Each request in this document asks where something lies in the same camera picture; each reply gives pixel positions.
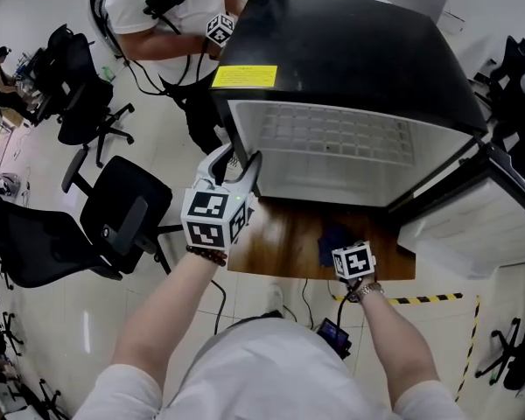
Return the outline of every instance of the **mini fridge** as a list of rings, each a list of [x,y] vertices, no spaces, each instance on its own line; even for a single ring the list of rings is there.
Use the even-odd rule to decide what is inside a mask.
[[[525,181],[483,144],[479,104],[428,17],[248,0],[211,92],[241,163],[262,153],[260,196],[383,207],[402,246],[466,277],[525,262]]]

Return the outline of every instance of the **watch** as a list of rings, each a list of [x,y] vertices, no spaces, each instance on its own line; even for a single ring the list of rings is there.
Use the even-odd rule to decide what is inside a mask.
[[[373,291],[379,291],[381,294],[385,294],[385,291],[383,290],[382,286],[377,282],[373,282],[359,288],[354,293],[354,298],[359,304],[361,304],[361,301],[364,299],[364,297]]]

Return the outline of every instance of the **white grid rack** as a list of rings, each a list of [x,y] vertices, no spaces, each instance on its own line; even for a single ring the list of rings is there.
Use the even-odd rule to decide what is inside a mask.
[[[406,122],[319,106],[268,104],[258,147],[414,165]]]

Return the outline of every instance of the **yellow label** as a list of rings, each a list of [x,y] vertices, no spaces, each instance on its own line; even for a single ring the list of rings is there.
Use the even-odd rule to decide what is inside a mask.
[[[221,66],[213,88],[273,88],[278,66]]]

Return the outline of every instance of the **black and yellow striped tape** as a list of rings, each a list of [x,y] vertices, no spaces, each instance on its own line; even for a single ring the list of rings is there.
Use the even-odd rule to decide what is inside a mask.
[[[457,389],[457,395],[455,395],[455,403],[459,401],[461,390],[463,390],[463,386],[465,386],[466,374],[468,373],[469,367],[471,366],[471,355],[473,354],[473,349],[474,349],[474,336],[476,335],[476,329],[479,326],[479,311],[480,311],[480,296],[477,296],[476,297],[476,310],[474,310],[474,327],[472,328],[472,334],[471,334],[471,346],[469,347],[469,353],[466,355],[466,366],[465,366],[465,371],[463,372],[463,380],[461,381],[461,384],[459,385]]]
[[[341,296],[333,296],[333,298],[339,302],[343,299]],[[463,294],[454,292],[452,294],[439,294],[437,296],[388,298],[388,302],[392,305],[416,305],[444,302],[445,300],[458,300],[460,298],[463,298]]]

